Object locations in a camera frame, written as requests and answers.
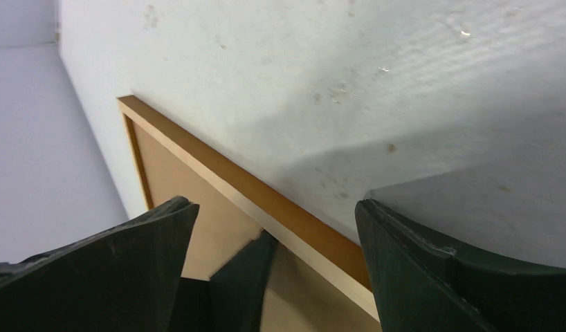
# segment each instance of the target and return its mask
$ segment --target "wooden board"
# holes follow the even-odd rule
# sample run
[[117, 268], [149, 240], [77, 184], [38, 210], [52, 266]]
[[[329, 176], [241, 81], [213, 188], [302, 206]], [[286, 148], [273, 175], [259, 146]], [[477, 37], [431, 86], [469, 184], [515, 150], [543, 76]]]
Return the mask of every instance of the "wooden board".
[[128, 139], [130, 140], [130, 145], [132, 148], [132, 157], [134, 160], [134, 167], [138, 172], [138, 177], [140, 180], [140, 188], [143, 191], [143, 196], [145, 202], [147, 204], [147, 208], [152, 209], [155, 207], [153, 204], [153, 200], [151, 198], [151, 191], [149, 189], [149, 181], [147, 180], [147, 173], [143, 168], [143, 159], [140, 156], [140, 147], [138, 146], [138, 141], [136, 139], [136, 134], [134, 133], [134, 123], [132, 120], [126, 116], [125, 114], [122, 115], [122, 119], [124, 120], [124, 126], [126, 128], [126, 134]]
[[[227, 201], [269, 231], [308, 266], [378, 320], [363, 252], [359, 246], [138, 98], [119, 98], [119, 105], [129, 123], [127, 127], [138, 127], [150, 135], [168, 151], [168, 155], [173, 155], [180, 163], [186, 165], [192, 174], [202, 178]], [[143, 149], [140, 147], [143, 143], [135, 137], [129, 137], [133, 149], [140, 150], [135, 152], [134, 156], [140, 156], [140, 162], [137, 160], [136, 165], [142, 173], [140, 179], [143, 189], [146, 190], [153, 186], [153, 181], [149, 178], [152, 173], [139, 167], [139, 163], [144, 164]], [[158, 169], [158, 165], [151, 165], [149, 168]], [[151, 196], [155, 201], [156, 194], [153, 189], [149, 188], [149, 192], [144, 195]]]
[[[182, 276], [209, 279], [262, 227], [139, 126], [134, 133], [153, 204], [182, 195], [200, 205]], [[279, 246], [265, 291], [261, 331], [380, 330], [362, 308]]]

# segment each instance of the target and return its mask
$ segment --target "white wall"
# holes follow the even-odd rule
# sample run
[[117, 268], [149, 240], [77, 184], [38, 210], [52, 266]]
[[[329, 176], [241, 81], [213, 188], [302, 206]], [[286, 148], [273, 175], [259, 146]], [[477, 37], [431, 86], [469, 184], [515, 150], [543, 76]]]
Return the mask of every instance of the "white wall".
[[0, 40], [0, 261], [18, 262], [127, 215], [57, 46], [33, 46], [42, 36]]
[[128, 93], [354, 241], [375, 190], [566, 266], [566, 0], [63, 1], [61, 54], [132, 216]]

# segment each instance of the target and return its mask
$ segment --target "wooden frame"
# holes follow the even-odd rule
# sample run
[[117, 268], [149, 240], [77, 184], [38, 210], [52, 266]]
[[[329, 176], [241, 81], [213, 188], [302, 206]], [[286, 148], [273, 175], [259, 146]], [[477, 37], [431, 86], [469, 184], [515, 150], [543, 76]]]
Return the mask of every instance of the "wooden frame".
[[130, 95], [118, 98], [147, 206], [153, 208], [137, 125], [378, 321], [363, 251], [334, 229]]

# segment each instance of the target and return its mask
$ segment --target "gray wall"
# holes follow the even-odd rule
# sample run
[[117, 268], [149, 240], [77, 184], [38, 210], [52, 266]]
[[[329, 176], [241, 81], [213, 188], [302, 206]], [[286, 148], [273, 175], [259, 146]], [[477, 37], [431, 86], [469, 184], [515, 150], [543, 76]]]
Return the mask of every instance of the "gray wall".
[[0, 1], [2, 21], [33, 18], [0, 26], [0, 261], [11, 262], [127, 219], [57, 46], [41, 46], [53, 2], [23, 2]]

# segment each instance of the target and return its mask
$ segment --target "brown panel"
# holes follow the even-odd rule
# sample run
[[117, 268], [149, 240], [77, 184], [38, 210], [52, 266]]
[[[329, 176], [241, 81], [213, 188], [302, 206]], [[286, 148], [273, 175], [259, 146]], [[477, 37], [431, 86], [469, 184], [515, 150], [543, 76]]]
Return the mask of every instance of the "brown panel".
[[174, 142], [205, 167], [233, 186], [256, 206], [308, 243], [321, 255], [371, 289], [362, 249], [299, 205], [248, 173], [195, 136], [134, 96], [118, 98], [122, 111], [134, 113], [153, 126], [164, 140]]
[[200, 205], [181, 275], [208, 280], [262, 228], [139, 126], [134, 132], [154, 206], [178, 195]]
[[[182, 276], [207, 280], [261, 227], [139, 126], [134, 133], [155, 206], [176, 195], [200, 205]], [[380, 324], [303, 260], [279, 246], [261, 331], [379, 332]]]

